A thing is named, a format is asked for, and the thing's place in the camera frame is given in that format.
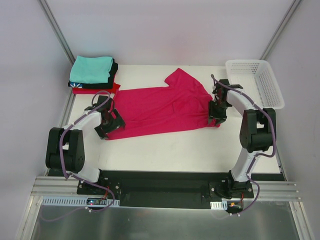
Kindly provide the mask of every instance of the stack of folded clothes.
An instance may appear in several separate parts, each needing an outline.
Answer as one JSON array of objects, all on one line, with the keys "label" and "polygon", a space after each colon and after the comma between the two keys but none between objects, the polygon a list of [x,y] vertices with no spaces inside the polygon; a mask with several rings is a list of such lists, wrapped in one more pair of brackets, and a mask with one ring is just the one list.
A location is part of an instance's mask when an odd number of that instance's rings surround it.
[{"label": "stack of folded clothes", "polygon": [[120,87],[114,82],[117,70],[118,64],[110,56],[77,56],[68,86],[74,94],[95,94],[101,90],[115,93]]}]

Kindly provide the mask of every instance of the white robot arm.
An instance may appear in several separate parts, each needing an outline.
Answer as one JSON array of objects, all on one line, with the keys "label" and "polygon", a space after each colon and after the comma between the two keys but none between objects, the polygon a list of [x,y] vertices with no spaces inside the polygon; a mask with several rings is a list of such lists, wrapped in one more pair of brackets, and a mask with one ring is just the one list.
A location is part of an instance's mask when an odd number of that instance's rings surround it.
[{"label": "white robot arm", "polygon": [[[274,144],[276,137],[276,112],[273,108],[259,109],[256,104],[245,97],[241,85],[231,85],[228,79],[215,80],[214,100],[209,103],[209,122],[215,119],[216,124],[221,124],[227,119],[228,107],[235,109],[242,115],[240,129],[241,152],[235,166],[229,171],[225,182],[216,186],[215,193],[226,199],[237,196],[240,192],[252,189],[249,179],[262,152],[265,152]],[[265,114],[272,121],[272,126]]]},{"label": "white robot arm", "polygon": [[99,159],[101,139],[107,139],[108,133],[125,125],[112,98],[100,95],[97,103],[87,107],[75,123],[50,130],[45,157],[47,168],[62,170],[66,178],[74,175],[96,183],[101,170],[94,163]]}]

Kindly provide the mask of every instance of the red shirt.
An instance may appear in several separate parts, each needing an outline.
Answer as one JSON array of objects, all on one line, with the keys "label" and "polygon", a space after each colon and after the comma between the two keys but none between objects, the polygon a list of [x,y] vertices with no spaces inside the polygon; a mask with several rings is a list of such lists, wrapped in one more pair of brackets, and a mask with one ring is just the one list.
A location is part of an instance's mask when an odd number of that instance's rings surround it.
[{"label": "red shirt", "polygon": [[115,108],[125,122],[108,134],[110,140],[214,127],[208,125],[212,96],[194,77],[178,68],[165,81],[168,86],[120,90]]}]

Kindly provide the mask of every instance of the white wall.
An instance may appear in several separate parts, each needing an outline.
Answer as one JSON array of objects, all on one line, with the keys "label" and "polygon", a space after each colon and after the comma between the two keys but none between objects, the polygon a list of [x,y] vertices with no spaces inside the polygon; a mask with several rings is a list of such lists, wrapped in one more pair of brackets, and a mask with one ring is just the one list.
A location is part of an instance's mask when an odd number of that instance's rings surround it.
[{"label": "white wall", "polygon": [[73,54],[127,65],[258,59],[293,0],[48,0]]},{"label": "white wall", "polygon": [[277,115],[277,145],[289,180],[299,183],[303,203],[320,239],[320,1],[305,0],[268,61],[285,107]]},{"label": "white wall", "polygon": [[45,171],[71,64],[36,0],[0,1],[0,32],[0,240],[13,240]]}]

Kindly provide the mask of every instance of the white basket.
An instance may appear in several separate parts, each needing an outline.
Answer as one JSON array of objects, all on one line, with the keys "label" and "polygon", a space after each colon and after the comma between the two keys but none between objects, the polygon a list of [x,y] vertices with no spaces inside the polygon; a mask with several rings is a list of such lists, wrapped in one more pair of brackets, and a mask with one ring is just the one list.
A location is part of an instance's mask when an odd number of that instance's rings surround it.
[{"label": "white basket", "polygon": [[276,77],[264,60],[229,60],[225,63],[230,84],[240,84],[244,91],[263,108],[285,106]]}]

